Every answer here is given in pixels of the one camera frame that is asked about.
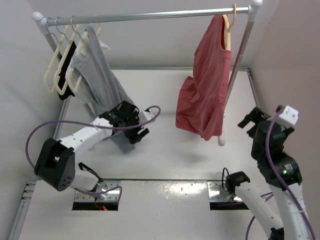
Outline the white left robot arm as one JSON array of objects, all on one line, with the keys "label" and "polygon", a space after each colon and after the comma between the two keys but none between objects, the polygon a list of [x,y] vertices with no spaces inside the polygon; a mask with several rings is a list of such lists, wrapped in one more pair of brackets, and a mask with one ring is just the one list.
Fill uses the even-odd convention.
[{"label": "white left robot arm", "polygon": [[118,131],[124,133],[130,144],[140,142],[149,133],[142,125],[152,118],[148,109],[139,111],[135,105],[124,100],[77,132],[58,140],[47,139],[34,173],[59,192],[67,188],[93,191],[100,177],[84,166],[76,166],[77,157]]}]

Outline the beige plastic hanger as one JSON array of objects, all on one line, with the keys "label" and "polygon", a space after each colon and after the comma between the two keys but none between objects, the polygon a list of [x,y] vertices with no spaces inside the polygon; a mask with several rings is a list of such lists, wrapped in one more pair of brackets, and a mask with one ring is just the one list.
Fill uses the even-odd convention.
[{"label": "beige plastic hanger", "polygon": [[222,30],[222,43],[223,43],[223,48],[227,51],[231,51],[231,29],[234,26],[237,18],[237,5],[236,3],[232,4],[232,13],[233,13],[233,18],[232,21],[229,22],[229,18],[226,14],[223,14],[223,30]]}]

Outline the red t shirt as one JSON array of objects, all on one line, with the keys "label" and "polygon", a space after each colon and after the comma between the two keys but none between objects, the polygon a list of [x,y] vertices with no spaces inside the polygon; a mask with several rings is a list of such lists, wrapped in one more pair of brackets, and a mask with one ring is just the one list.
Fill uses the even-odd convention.
[{"label": "red t shirt", "polygon": [[225,45],[225,15],[215,15],[194,52],[193,74],[179,91],[175,126],[208,141],[223,132],[232,52]]}]

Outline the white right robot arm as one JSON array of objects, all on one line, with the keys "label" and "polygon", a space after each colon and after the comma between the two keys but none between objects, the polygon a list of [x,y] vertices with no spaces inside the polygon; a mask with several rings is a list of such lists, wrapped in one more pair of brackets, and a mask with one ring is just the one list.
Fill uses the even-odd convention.
[{"label": "white right robot arm", "polygon": [[275,213],[259,195],[255,185],[243,172],[228,175],[225,186],[229,194],[241,198],[262,227],[269,240],[314,240],[303,198],[302,174],[298,163],[284,151],[284,143],[295,130],[299,112],[279,105],[275,116],[255,107],[238,124],[252,138],[251,157],[273,195],[279,213]]}]

